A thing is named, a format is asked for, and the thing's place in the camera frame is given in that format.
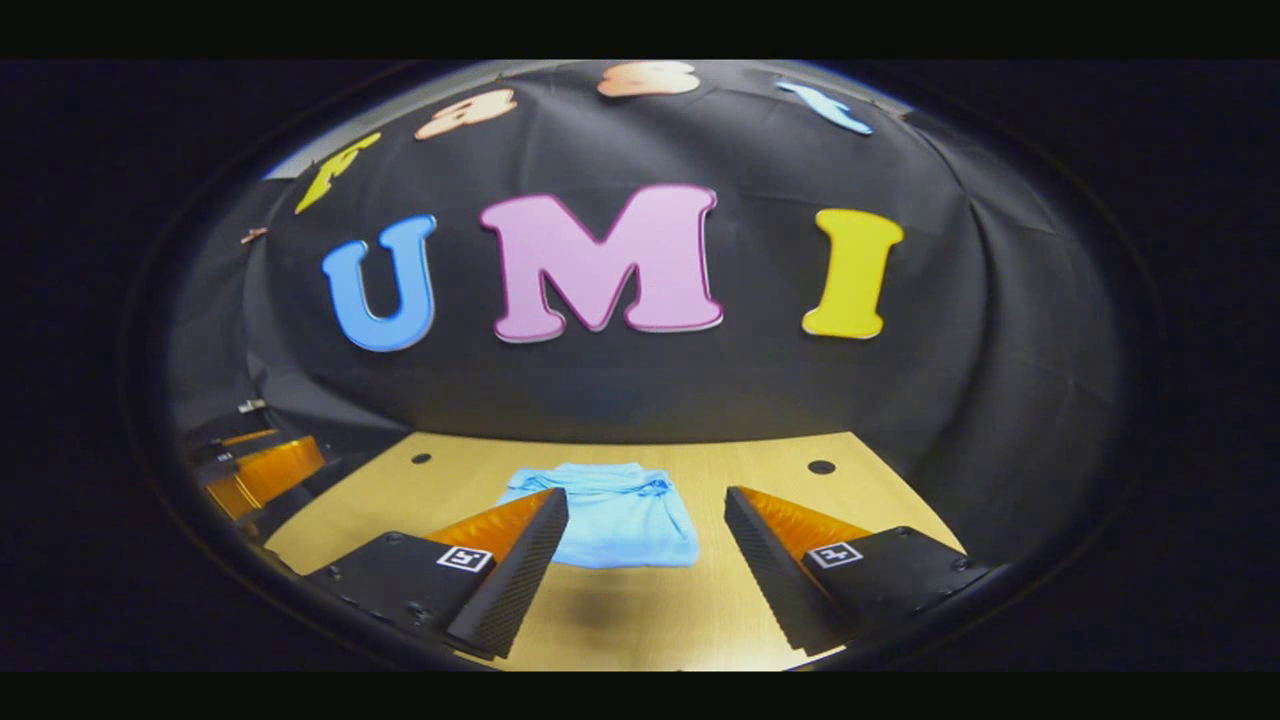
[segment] folded shirt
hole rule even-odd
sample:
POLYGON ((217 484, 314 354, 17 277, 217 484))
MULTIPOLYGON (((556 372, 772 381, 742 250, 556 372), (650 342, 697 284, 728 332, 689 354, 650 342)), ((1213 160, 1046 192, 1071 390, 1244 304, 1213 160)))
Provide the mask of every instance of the folded shirt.
POLYGON ((625 465, 521 469, 499 505, 547 488, 564 488, 568 525, 553 562, 581 568, 687 568, 698 533, 666 470, 625 465))

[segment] black fabric backdrop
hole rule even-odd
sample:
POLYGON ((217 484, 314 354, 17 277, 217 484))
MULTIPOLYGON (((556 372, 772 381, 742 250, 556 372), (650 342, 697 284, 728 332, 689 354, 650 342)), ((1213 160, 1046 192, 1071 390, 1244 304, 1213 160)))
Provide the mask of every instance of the black fabric backdrop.
POLYGON ((861 137, 776 88, 791 79, 781 72, 699 61, 694 92, 605 99, 595 85, 608 67, 561 65, 442 99, 364 131, 381 137, 302 214, 293 209, 321 163, 248 188, 206 236, 175 237, 204 245, 172 336, 179 428, 252 396, 276 424, 344 447, 408 429, 609 443, 851 430, 984 561, 1018 560, 1062 530, 1096 495, 1130 411, 1121 378, 1137 377, 1144 329, 1120 324, 1124 304, 1143 299, 1097 210, 927 113, 897 118, 833 94, 874 127, 861 137), (439 109, 494 87, 515 90, 518 106, 413 138, 439 109), (550 193, 604 237, 631 193, 657 183, 717 193, 705 256, 721 325, 628 328, 632 277, 603 332, 548 290, 563 336, 494 334, 504 299, 497 237, 479 223, 486 206, 550 193), (827 274, 829 242, 814 223, 824 208, 905 231, 878 304, 886 328, 870 341, 800 328, 827 274), (334 318, 321 261, 365 240, 370 309, 389 315, 398 290, 378 233, 424 213, 438 223, 426 240, 431 331, 402 351, 360 348, 334 318), (251 227, 270 232, 243 249, 251 227))

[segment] foam letter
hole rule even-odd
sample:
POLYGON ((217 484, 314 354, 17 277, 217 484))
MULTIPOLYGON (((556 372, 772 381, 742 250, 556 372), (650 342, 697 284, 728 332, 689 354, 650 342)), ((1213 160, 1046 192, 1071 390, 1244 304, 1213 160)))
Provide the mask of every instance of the foam letter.
POLYGON ((360 155, 360 151, 365 147, 378 142, 378 138, 381 136, 383 133, 375 132, 374 135, 325 160, 324 164, 320 165, 320 170, 316 173, 316 179, 311 181, 311 187, 307 188, 307 193, 302 196, 302 202, 298 202, 293 214, 301 214, 311 206, 312 202, 324 197, 324 195, 329 192, 329 181, 344 173, 356 160, 356 155, 360 155))
POLYGON ((902 240, 902 228, 858 210, 827 209, 818 227, 831 238, 831 263, 822 302, 805 313, 801 327, 809 334, 868 340, 879 334, 884 320, 876 314, 890 246, 902 240))
POLYGON ((636 301, 628 325, 650 333, 718 325, 723 309, 712 300, 703 249, 703 219, 716 206, 705 187, 655 184, 641 188, 603 242, 549 195, 492 205, 480 223, 498 231, 507 314, 494 332, 507 342, 540 342, 564 332, 564 316, 547 306, 545 277, 591 332, 609 322, 635 270, 636 301))
POLYGON ((474 126, 509 113, 516 109, 516 101, 512 100, 515 95, 515 90, 490 90, 489 92, 467 97, 461 102, 454 102, 431 115, 431 122, 417 128, 413 138, 426 140, 462 126, 474 126))
POLYGON ((360 263, 369 254, 364 241, 348 242, 330 252, 321 264, 329 275, 329 292, 342 332, 360 347, 374 352, 403 350, 426 336, 435 319, 431 275, 426 268, 426 243, 435 218, 419 215, 381 232, 378 243, 392 251, 401 306, 389 318, 369 309, 360 263))
POLYGON ((701 81, 692 65, 664 60, 623 63, 604 70, 604 81, 595 86, 607 97, 632 95, 680 95, 696 90, 701 81))
POLYGON ((794 82, 780 82, 778 87, 795 92, 814 113, 818 113, 823 118, 827 118, 845 129, 851 129, 858 135, 872 133, 870 126, 858 122, 847 115, 849 105, 845 105, 844 102, 832 100, 812 87, 805 87, 794 82))

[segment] light blue letter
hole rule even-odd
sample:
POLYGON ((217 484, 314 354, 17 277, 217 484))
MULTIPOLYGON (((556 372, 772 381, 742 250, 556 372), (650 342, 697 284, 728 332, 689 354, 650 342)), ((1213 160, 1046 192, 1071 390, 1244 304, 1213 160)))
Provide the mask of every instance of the light blue letter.
POLYGON ((425 240, 435 229, 435 218, 419 215, 384 229, 378 243, 392 251, 401 306, 389 318, 369 310, 360 263, 369 246, 357 240, 330 252, 320 265, 329 275, 329 293, 342 332, 360 347, 374 352, 404 350, 422 340, 435 319, 431 275, 426 269, 425 240))
POLYGON ((828 120, 836 123, 837 126, 845 129, 851 129, 858 135, 872 133, 870 126, 860 123, 850 118, 847 114, 845 114, 849 110, 849 105, 845 105, 844 102, 832 100, 831 97, 827 97, 822 92, 818 92, 817 90, 812 87, 805 87, 803 85, 795 85, 791 82, 780 82, 778 87, 781 87, 782 90, 790 90, 791 92, 795 92, 796 95, 800 96, 800 100, 804 100, 805 105, 808 105, 814 113, 818 113, 823 118, 827 118, 828 120))

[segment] yellow letter i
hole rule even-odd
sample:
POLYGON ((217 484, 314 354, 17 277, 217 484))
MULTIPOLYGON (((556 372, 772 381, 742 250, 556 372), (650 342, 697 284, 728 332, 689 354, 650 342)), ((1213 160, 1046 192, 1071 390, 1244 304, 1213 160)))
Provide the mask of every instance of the yellow letter i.
POLYGON ((879 334, 884 320, 876 314, 890 246, 901 242, 897 223, 858 210, 827 209, 818 227, 831 238, 831 263, 822 302, 805 313, 801 327, 809 334, 868 340, 879 334))

